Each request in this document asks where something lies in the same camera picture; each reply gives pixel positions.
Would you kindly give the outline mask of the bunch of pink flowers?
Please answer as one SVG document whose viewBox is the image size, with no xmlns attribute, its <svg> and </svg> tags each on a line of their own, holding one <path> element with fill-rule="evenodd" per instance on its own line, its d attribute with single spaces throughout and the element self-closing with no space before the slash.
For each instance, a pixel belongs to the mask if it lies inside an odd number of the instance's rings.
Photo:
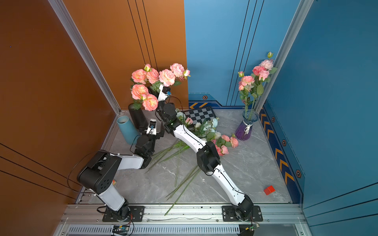
<svg viewBox="0 0 378 236">
<path fill-rule="evenodd" d="M 189 117 L 187 117 L 187 120 L 185 121 L 186 129 L 188 128 L 193 130 L 195 132 L 195 135 L 201 140 L 214 143 L 218 155 L 224 156 L 226 154 L 229 154 L 229 147 L 235 148 L 238 146 L 238 141 L 235 136 L 229 138 L 228 136 L 222 135 L 221 133 L 217 132 L 217 125 L 217 118 L 211 118 L 208 121 L 203 121 L 202 123 L 197 122 L 196 124 L 193 124 L 192 119 Z M 183 152 L 190 148 L 191 147 L 185 144 L 184 141 L 178 141 L 171 147 L 168 147 L 153 155 L 155 160 L 153 166 L 172 158 L 177 158 L 178 160 L 175 174 L 175 188 L 166 196 L 166 199 L 169 200 L 176 194 L 176 192 L 181 190 L 180 195 L 173 203 L 173 205 L 177 204 L 181 196 L 184 194 L 184 192 L 187 190 L 196 176 L 198 176 L 198 174 L 202 171 L 200 167 L 194 167 L 188 172 L 188 174 L 182 179 L 180 183 L 177 182 L 178 176 L 180 174 L 181 155 Z M 221 165 L 216 166 L 214 170 L 205 171 L 205 174 L 210 177 L 213 176 L 216 180 L 220 180 L 220 185 L 225 186 L 225 191 L 231 194 L 230 200 L 233 205 L 239 206 L 244 200 L 245 194 L 241 192 L 238 187 L 236 187 L 234 182 L 225 173 L 225 170 Z"/>
</svg>

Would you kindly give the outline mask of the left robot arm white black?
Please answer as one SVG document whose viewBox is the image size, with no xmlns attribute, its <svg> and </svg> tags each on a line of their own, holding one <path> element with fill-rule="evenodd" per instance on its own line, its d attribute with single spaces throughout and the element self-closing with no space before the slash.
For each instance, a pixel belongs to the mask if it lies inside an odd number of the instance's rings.
<svg viewBox="0 0 378 236">
<path fill-rule="evenodd" d="M 102 200 L 106 206 L 104 214 L 120 222 L 126 221 L 131 216 L 128 201 L 113 185 L 114 177 L 120 170 L 148 167 L 155 152 L 156 140 L 163 137 L 164 132 L 163 124 L 157 129 L 157 122 L 152 119 L 142 135 L 136 137 L 132 155 L 99 150 L 80 171 L 77 180 Z"/>
</svg>

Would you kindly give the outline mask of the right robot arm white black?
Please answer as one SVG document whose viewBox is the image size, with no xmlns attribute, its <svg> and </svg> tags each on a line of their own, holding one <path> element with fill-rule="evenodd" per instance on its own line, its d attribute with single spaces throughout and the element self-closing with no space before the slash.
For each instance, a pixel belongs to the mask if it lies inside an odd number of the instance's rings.
<svg viewBox="0 0 378 236">
<path fill-rule="evenodd" d="M 216 145 L 195 136 L 177 118 L 175 105 L 165 101 L 171 96 L 170 88 L 160 85 L 158 95 L 158 118 L 166 132 L 183 141 L 196 153 L 197 165 L 206 175 L 212 176 L 226 192 L 240 221 L 252 219 L 254 204 L 250 197 L 242 192 L 232 181 L 221 164 Z"/>
</svg>

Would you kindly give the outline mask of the pale pink carnation stem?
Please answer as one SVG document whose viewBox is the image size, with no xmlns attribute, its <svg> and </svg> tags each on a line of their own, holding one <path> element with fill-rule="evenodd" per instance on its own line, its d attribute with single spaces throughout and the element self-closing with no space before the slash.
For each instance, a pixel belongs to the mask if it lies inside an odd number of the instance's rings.
<svg viewBox="0 0 378 236">
<path fill-rule="evenodd" d="M 274 54 L 272 52 L 268 52 L 267 54 L 267 59 L 263 60 L 259 66 L 263 67 L 267 71 L 271 71 L 274 67 L 274 59 L 273 59 Z"/>
</svg>

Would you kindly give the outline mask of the peach double bloom stem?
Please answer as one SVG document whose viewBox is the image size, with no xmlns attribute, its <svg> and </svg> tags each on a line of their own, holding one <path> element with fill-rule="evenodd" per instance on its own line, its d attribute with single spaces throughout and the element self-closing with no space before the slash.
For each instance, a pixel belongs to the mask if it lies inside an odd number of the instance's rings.
<svg viewBox="0 0 378 236">
<path fill-rule="evenodd" d="M 159 91 L 159 72 L 156 69 L 152 68 L 150 64 L 146 64 L 143 69 L 134 71 L 131 76 L 131 81 L 134 84 L 149 84 L 149 88 L 151 90 Z"/>
</svg>

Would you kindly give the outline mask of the pink double bloom stem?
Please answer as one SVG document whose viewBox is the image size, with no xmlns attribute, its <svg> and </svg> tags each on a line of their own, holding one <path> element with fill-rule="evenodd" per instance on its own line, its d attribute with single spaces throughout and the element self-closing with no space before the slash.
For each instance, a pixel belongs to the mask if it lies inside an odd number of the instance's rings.
<svg viewBox="0 0 378 236">
<path fill-rule="evenodd" d="M 238 72 L 238 77 L 240 78 L 238 91 L 240 99 L 245 105 L 244 111 L 247 113 L 250 106 L 254 105 L 257 97 L 254 92 L 255 78 L 252 75 L 246 76 L 243 71 Z"/>
</svg>

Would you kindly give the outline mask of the pale pink double stem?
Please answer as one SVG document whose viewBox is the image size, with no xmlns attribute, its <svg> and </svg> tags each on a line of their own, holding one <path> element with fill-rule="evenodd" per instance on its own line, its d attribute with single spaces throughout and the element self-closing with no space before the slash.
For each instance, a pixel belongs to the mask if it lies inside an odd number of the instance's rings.
<svg viewBox="0 0 378 236">
<path fill-rule="evenodd" d="M 174 63 L 169 69 L 164 69 L 159 72 L 159 82 L 165 87 L 178 86 L 182 82 L 190 78 L 191 72 L 185 69 L 182 64 Z"/>
</svg>

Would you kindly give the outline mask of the large peach bloom stem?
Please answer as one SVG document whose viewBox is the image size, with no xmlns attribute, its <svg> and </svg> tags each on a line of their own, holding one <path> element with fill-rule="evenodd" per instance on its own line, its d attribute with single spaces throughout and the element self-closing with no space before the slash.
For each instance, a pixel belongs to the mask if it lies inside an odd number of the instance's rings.
<svg viewBox="0 0 378 236">
<path fill-rule="evenodd" d="M 144 108 L 147 111 L 154 111 L 158 107 L 158 99 L 153 94 L 150 94 L 145 85 L 135 84 L 131 89 L 133 98 L 133 108 L 139 110 Z"/>
</svg>

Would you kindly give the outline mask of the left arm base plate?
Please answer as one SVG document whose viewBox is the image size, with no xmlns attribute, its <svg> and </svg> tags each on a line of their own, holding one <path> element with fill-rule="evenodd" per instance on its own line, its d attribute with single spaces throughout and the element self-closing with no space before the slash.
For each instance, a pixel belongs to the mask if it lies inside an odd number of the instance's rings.
<svg viewBox="0 0 378 236">
<path fill-rule="evenodd" d="M 103 213 L 103 222 L 142 222 L 145 206 L 127 206 L 119 211 L 113 211 L 109 207 Z"/>
</svg>

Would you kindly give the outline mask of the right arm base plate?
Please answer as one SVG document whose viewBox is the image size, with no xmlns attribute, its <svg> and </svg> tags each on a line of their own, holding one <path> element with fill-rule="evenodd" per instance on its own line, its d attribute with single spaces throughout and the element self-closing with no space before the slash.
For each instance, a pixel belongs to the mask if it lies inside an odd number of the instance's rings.
<svg viewBox="0 0 378 236">
<path fill-rule="evenodd" d="M 254 205 L 249 217 L 241 219 L 237 216 L 236 210 L 233 206 L 222 206 L 222 218 L 224 222 L 262 222 L 263 215 L 260 209 L 260 206 Z"/>
</svg>

